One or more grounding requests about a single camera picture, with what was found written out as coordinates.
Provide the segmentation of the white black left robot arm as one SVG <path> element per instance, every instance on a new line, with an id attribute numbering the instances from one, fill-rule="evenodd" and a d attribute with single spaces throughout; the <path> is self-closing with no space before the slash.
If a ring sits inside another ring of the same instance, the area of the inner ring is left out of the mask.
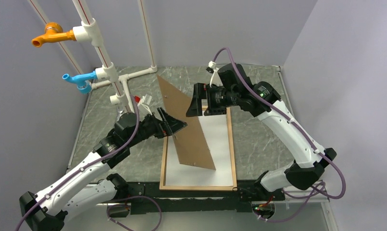
<path id="1" fill-rule="evenodd" d="M 129 185 L 119 174 L 110 174 L 94 187 L 88 184 L 127 158 L 131 147 L 150 137 L 172 136 L 187 126 L 163 108 L 157 111 L 160 119 L 147 114 L 141 120 L 139 113 L 124 113 L 82 162 L 47 188 L 24 193 L 19 199 L 20 223 L 33 231 L 60 231 L 65 222 L 96 204 L 123 201 L 130 195 Z"/>

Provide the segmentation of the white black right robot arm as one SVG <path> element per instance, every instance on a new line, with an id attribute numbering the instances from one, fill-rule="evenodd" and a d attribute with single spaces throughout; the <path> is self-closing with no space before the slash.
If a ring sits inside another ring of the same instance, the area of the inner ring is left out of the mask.
<path id="1" fill-rule="evenodd" d="M 333 160 L 337 153 L 315 143 L 312 147 L 294 126 L 296 120 L 271 84 L 252 84 L 241 64 L 226 64 L 217 70 L 222 85 L 196 83 L 187 117 L 226 114 L 226 109 L 239 106 L 263 122 L 283 142 L 294 157 L 293 163 L 262 173 L 254 183 L 254 193 L 261 200 L 275 190 L 294 186 L 311 187 L 323 175 L 329 163 L 319 153 Z"/>

